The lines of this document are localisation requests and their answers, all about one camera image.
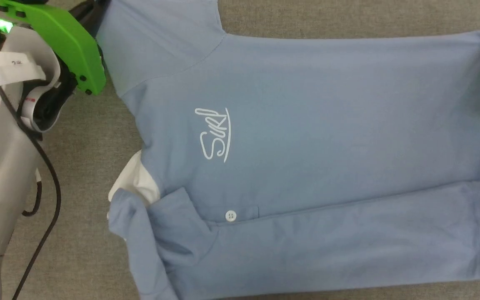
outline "shirt seam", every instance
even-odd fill
[[[141,80],[139,83],[135,84],[133,87],[127,89],[127,91],[125,91],[125,93],[123,93],[123,95],[120,96],[120,98],[122,97],[125,97],[125,95],[127,95],[127,93],[131,92],[135,87],[138,87],[139,85],[143,84],[144,82],[147,82],[147,81],[150,81],[150,80],[155,80],[155,79],[159,79],[159,78],[167,78],[167,77],[171,77],[171,76],[176,76],[178,74],[181,74],[181,73],[184,73],[194,67],[196,67],[197,65],[199,65],[200,63],[203,63],[206,59],[208,59],[208,57],[210,57],[210,55],[212,53],[214,53],[214,51],[216,51],[217,48],[219,48],[219,46],[221,45],[221,43],[223,42],[223,40],[225,40],[225,37],[227,36],[227,34],[223,34],[221,36],[221,40],[219,41],[219,43],[217,44],[216,47],[214,47],[214,49],[212,49],[210,51],[210,53],[208,53],[205,57],[203,57],[202,59],[200,59],[199,61],[195,62],[193,65],[187,67],[186,69],[184,70],[181,70],[179,72],[175,72],[173,74],[168,74],[168,75],[162,75],[162,76],[156,76],[156,77],[151,77],[151,78],[146,78],[144,80]]]

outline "green led light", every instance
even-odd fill
[[[12,26],[14,26],[13,23],[0,19],[0,30],[2,32],[9,33]]]

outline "green plastic part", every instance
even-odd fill
[[[9,17],[28,23],[76,75],[78,88],[97,95],[107,78],[95,39],[65,10],[45,4],[0,0]]]

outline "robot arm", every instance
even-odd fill
[[[44,10],[48,13],[55,11],[55,16],[65,15],[60,13],[60,10],[47,6],[35,5],[31,10],[23,3],[7,0],[0,0],[0,10],[1,7],[7,7],[8,12],[25,12],[29,15],[29,21],[33,28],[35,28],[34,23],[38,22],[38,18],[41,19]],[[48,165],[57,188],[55,216],[25,271],[14,299],[17,298],[60,211],[60,187],[55,170],[39,144],[42,133],[55,125],[63,104],[73,93],[75,87],[85,90],[88,94],[99,93],[105,83],[105,70],[101,63],[100,49],[94,41],[93,50],[91,50],[90,40],[93,38],[84,29],[95,34],[105,11],[105,7],[101,6],[98,13],[97,7],[96,2],[87,0],[73,8],[70,11],[71,14],[68,13],[70,16],[74,15],[81,25],[76,19],[68,19],[67,15],[49,22],[54,22],[59,26],[73,23],[69,28],[74,28],[77,23],[79,29],[67,30],[68,28],[65,28],[70,36],[80,36],[73,46],[80,47],[81,53],[84,51],[91,53],[91,56],[95,55],[99,64],[87,63],[86,66],[77,66],[76,64],[82,61],[82,57],[69,59],[66,50],[58,49],[59,45],[50,44],[49,40],[52,40],[53,37],[45,38],[41,32],[30,27],[12,27],[11,23],[4,23],[4,28],[0,28],[0,270],[16,221],[25,207],[25,198],[30,183],[35,177],[38,154]],[[23,15],[21,15],[21,19],[27,20]],[[17,74],[22,74],[22,78],[16,76]],[[82,80],[83,77],[86,77],[82,74],[87,74],[88,78],[86,79],[88,80]]]

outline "white printed logo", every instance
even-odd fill
[[[223,158],[223,162],[227,161],[227,155],[229,155],[229,146],[231,145],[231,119],[229,117],[229,111],[225,108],[225,114],[219,114],[213,110],[204,110],[202,108],[196,108],[195,113],[200,116],[205,116],[205,122],[210,129],[208,132],[203,131],[200,134],[200,142],[203,150],[203,155],[206,159],[211,160],[215,153],[215,144],[220,143],[221,147],[217,149],[216,155]],[[212,140],[212,146],[210,154],[205,148],[205,135],[211,133],[215,138]]]

